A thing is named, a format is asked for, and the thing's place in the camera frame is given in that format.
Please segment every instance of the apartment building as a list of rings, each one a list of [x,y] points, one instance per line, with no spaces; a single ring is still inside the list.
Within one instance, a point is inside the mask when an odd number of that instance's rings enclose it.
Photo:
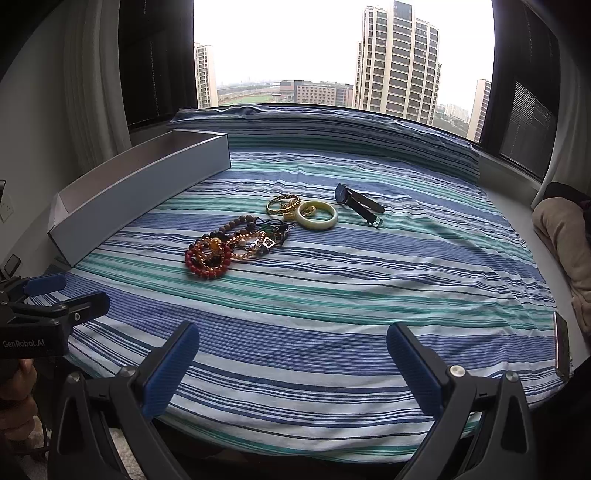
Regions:
[[[216,70],[213,64],[211,45],[193,45],[195,55],[195,84],[197,88],[197,107],[217,106]]]
[[[468,110],[462,108],[459,105],[454,105],[453,103],[448,103],[445,106],[445,114],[447,116],[457,118],[458,120],[461,120],[464,123],[468,123],[468,120],[470,119],[468,115]]]
[[[486,108],[491,94],[491,83],[485,79],[476,81],[476,93],[474,95],[474,105],[472,106],[472,116],[468,125],[468,135],[466,138],[474,142],[480,141],[482,126],[486,117]]]
[[[353,106],[432,125],[439,92],[439,29],[412,5],[363,10]]]
[[[295,103],[353,106],[353,85],[350,83],[313,83],[295,80],[293,87]]]

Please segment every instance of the beige cushion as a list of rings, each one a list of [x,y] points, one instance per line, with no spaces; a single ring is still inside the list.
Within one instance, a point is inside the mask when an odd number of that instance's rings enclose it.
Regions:
[[[535,208],[535,231],[562,265],[573,295],[579,327],[591,336],[591,247],[581,208],[564,198],[543,200]]]

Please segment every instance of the cardboard box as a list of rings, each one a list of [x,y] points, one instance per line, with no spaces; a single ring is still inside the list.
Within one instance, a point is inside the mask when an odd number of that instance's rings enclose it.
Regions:
[[[145,212],[230,166],[226,134],[172,130],[111,158],[58,193],[47,233],[73,267]]]

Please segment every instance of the white bangle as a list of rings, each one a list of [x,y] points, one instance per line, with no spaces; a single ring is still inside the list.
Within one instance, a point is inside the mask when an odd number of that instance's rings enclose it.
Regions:
[[[331,217],[329,220],[313,220],[306,218],[301,214],[302,210],[309,209],[310,207],[316,207],[318,210],[324,210],[329,212]],[[339,215],[336,213],[335,208],[326,202],[320,202],[318,200],[310,200],[309,202],[303,202],[298,205],[298,208],[294,210],[295,221],[298,222],[302,227],[309,228],[310,230],[328,230],[334,227]]]

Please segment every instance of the watch strap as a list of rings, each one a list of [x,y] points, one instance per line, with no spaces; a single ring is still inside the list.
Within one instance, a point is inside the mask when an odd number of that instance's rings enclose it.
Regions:
[[[361,205],[352,196],[349,196],[349,198],[347,198],[347,207],[352,208],[355,212],[357,212],[363,218],[365,218],[365,220],[371,225],[373,225],[378,220],[378,217],[376,217],[372,212],[370,212],[367,208]]]
[[[362,193],[356,192],[356,191],[351,190],[351,189],[349,189],[349,192],[351,193],[351,196],[355,200],[357,200],[359,203],[362,203],[363,205],[371,208],[374,212],[384,213],[386,211],[386,209],[383,206],[381,206],[377,202],[374,202],[372,199],[367,198]]]

